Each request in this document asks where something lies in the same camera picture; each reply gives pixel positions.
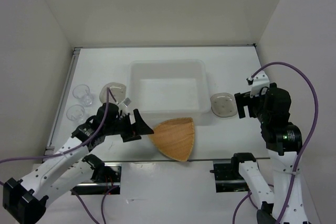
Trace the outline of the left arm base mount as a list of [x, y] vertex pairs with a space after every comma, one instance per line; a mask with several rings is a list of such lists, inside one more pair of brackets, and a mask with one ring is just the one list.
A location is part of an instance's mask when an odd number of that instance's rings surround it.
[[78, 195], [119, 195], [121, 186], [121, 163], [106, 163], [105, 171], [94, 180], [86, 180], [76, 187], [73, 191]]

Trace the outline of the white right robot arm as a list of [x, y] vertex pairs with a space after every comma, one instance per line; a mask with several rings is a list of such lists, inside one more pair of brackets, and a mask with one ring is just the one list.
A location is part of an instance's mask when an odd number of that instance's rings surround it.
[[245, 180], [257, 206], [257, 222], [309, 223], [296, 161], [302, 149], [302, 135], [289, 121], [290, 94], [271, 83], [256, 94], [237, 93], [234, 97], [239, 118], [246, 116], [247, 108], [249, 116], [260, 122], [272, 164], [273, 186], [269, 187], [251, 153], [235, 153], [231, 158], [231, 175]]

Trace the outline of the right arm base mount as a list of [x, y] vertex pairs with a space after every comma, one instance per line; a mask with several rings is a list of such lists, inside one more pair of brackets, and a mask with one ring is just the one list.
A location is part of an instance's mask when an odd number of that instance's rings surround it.
[[247, 183], [236, 173], [229, 160], [213, 161], [213, 168], [209, 172], [214, 175], [217, 193], [248, 191]]

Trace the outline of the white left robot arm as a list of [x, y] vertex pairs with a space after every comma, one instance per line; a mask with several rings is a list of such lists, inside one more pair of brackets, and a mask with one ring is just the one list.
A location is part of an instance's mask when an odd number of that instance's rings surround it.
[[122, 103], [104, 103], [55, 154], [44, 156], [37, 169], [3, 184], [4, 209], [19, 223], [37, 223], [56, 199], [78, 184], [112, 176], [113, 170], [92, 154], [107, 136], [119, 135], [130, 142], [152, 133], [138, 109], [129, 113]]

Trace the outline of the woven bamboo fan tray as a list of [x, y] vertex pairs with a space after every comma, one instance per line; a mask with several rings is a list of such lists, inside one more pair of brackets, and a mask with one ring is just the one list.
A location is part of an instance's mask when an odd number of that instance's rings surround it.
[[188, 160], [195, 143], [192, 118], [170, 119], [158, 124], [153, 131], [149, 138], [161, 154], [178, 162]]

